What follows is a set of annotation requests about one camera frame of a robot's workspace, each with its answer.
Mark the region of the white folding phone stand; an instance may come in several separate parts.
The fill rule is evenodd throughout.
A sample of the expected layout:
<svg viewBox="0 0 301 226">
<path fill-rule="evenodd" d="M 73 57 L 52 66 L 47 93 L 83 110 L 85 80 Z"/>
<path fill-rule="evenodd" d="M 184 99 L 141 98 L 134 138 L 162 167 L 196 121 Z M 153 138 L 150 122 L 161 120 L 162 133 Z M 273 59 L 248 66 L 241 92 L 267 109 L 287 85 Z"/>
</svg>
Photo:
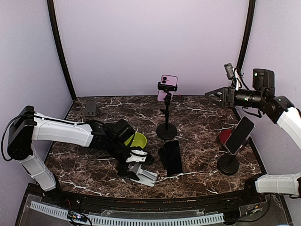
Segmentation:
<svg viewBox="0 0 301 226">
<path fill-rule="evenodd" d="M 158 175 L 157 173 L 153 173 L 147 170 L 142 169 L 142 164 L 135 164 L 135 165 L 129 165 L 128 166 L 129 172 L 132 172 L 136 175 L 136 177 L 133 179 L 131 178 L 131 181 L 137 182 L 139 184 L 154 187 L 155 183 L 157 181 Z"/>
</svg>

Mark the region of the large black phone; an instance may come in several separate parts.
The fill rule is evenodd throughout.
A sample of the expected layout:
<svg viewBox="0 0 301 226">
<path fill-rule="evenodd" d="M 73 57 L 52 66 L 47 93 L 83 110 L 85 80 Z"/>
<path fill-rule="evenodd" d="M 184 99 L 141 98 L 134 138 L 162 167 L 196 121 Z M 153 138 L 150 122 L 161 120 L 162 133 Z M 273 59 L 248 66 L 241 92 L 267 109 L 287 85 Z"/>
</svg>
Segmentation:
<svg viewBox="0 0 301 226">
<path fill-rule="evenodd" d="M 166 174 L 168 177 L 183 173 L 182 158 L 178 140 L 164 143 Z"/>
</svg>

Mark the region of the grey small phone stand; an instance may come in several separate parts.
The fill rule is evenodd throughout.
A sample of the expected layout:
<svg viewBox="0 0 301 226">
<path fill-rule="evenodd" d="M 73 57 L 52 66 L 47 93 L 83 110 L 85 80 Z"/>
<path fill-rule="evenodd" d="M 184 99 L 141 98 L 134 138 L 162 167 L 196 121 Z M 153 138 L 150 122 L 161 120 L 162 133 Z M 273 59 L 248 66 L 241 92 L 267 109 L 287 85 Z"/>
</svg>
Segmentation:
<svg viewBox="0 0 301 226">
<path fill-rule="evenodd" d="M 96 102 L 95 101 L 87 101 L 86 103 L 86 116 L 87 117 L 95 117 L 97 112 Z"/>
</svg>

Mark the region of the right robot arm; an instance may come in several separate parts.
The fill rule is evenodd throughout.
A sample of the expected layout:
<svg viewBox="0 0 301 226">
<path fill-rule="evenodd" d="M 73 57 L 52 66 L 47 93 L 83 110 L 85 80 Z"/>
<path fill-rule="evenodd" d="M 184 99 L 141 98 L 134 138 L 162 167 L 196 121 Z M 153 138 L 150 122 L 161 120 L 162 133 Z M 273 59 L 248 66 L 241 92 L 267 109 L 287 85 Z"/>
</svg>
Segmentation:
<svg viewBox="0 0 301 226">
<path fill-rule="evenodd" d="M 263 114 L 284 130 L 295 144 L 301 146 L 301 112 L 285 96 L 275 96 L 275 74 L 268 69 L 255 68 L 253 70 L 253 89 L 242 89 L 244 84 L 240 71 L 225 66 L 227 77 L 234 82 L 229 87 L 209 91 L 205 97 L 217 106 L 233 108 L 255 108 L 257 117 Z M 293 198 L 301 196 L 300 173 L 254 176 L 245 182 L 246 190 L 240 193 L 240 200 L 250 204 L 259 194 L 275 193 L 288 194 Z"/>
</svg>

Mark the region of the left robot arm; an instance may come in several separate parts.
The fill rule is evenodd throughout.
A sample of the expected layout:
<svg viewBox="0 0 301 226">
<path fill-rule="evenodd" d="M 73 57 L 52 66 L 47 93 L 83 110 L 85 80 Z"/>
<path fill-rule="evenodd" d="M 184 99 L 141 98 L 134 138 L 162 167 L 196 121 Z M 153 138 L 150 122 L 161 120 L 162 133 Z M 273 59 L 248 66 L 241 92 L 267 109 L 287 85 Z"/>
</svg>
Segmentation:
<svg viewBox="0 0 301 226">
<path fill-rule="evenodd" d="M 140 178 L 130 170 L 129 165 L 145 163 L 147 153 L 141 147 L 131 147 L 126 143 L 132 143 L 134 138 L 135 130 L 124 119 L 116 123 L 66 121 L 38 113 L 28 105 L 5 127 L 0 140 L 0 153 L 6 162 L 19 162 L 40 188 L 48 193 L 48 198 L 54 204 L 63 205 L 66 194 L 61 191 L 57 177 L 39 157 L 33 145 L 35 141 L 59 142 L 106 151 L 117 160 L 120 176 L 139 181 Z"/>
</svg>

